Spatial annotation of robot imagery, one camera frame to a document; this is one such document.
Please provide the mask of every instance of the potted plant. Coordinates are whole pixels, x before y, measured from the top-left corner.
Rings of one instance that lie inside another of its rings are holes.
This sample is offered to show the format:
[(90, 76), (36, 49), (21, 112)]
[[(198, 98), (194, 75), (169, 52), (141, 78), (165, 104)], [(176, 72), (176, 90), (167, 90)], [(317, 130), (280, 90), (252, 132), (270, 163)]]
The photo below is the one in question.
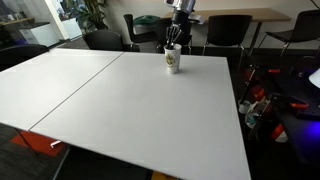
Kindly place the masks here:
[(99, 7), (106, 7), (107, 0), (67, 0), (67, 7), (71, 7), (71, 16), (75, 16), (80, 27), (83, 26), (85, 31), (92, 29), (108, 29), (103, 19), (105, 14)]

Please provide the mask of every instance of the white table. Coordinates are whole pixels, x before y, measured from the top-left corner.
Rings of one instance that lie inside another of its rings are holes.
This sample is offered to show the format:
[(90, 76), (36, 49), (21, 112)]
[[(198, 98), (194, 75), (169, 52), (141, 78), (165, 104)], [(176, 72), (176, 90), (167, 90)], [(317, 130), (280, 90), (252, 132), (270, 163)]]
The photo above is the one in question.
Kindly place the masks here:
[(250, 179), (226, 58), (165, 66), (124, 53), (31, 131), (182, 179)]
[(0, 123), (28, 131), (122, 52), (55, 49), (0, 73)]

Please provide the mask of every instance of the carpet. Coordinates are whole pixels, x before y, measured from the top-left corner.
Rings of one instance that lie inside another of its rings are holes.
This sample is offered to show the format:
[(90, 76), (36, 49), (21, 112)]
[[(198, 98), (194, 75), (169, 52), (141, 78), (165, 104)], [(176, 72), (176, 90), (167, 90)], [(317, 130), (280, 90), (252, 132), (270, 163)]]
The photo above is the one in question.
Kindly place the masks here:
[[(57, 144), (54, 148), (51, 148), (50, 144), (56, 141), (55, 139), (47, 138), (45, 136), (25, 131), (22, 132), (21, 135), (26, 139), (33, 150), (52, 157), (55, 157), (65, 146), (64, 143), (60, 143)], [(19, 135), (12, 138), (11, 142), (28, 147)]]

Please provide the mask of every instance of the black chair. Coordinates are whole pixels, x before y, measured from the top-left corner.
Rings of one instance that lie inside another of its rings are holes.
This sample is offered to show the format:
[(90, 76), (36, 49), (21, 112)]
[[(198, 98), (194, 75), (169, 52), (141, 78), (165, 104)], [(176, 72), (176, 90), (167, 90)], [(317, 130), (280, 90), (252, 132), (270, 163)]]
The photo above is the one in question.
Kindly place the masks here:
[(252, 16), (250, 15), (217, 15), (210, 16), (208, 23), (207, 42), (202, 55), (209, 44), (216, 46), (234, 46), (241, 48), (238, 71), (240, 69), (244, 48), (241, 43), (248, 31)]
[(320, 10), (303, 11), (298, 14), (294, 28), (281, 32), (266, 32), (258, 48), (267, 36), (276, 38), (285, 44), (280, 56), (291, 43), (306, 42), (320, 38)]
[[(157, 21), (155, 26), (155, 33), (158, 37), (159, 45), (157, 46), (157, 52), (159, 51), (159, 48), (163, 48), (167, 44), (167, 38), (166, 38), (166, 30), (167, 27), (170, 27), (172, 24), (171, 18), (161, 18)], [(187, 46), (189, 48), (189, 55), (191, 55), (191, 46), (192, 46), (192, 35), (190, 35), (192, 28), (191, 23), (185, 23), (181, 26), (181, 30), (183, 32), (183, 37), (180, 37), (180, 40), (177, 41), (177, 44), (180, 44), (181, 46)]]
[(124, 19), (127, 23), (127, 28), (130, 36), (130, 40), (133, 42), (131, 44), (130, 48), (131, 51), (133, 50), (133, 45), (144, 43), (144, 42), (150, 42), (150, 41), (156, 41), (157, 35), (154, 32), (147, 32), (142, 34), (134, 34), (133, 32), (133, 16), (132, 14), (125, 14), (123, 15)]
[(122, 37), (114, 31), (92, 31), (85, 34), (83, 39), (92, 50), (123, 51)]
[(0, 71), (20, 64), (45, 52), (49, 52), (49, 48), (38, 44), (18, 45), (1, 49)]

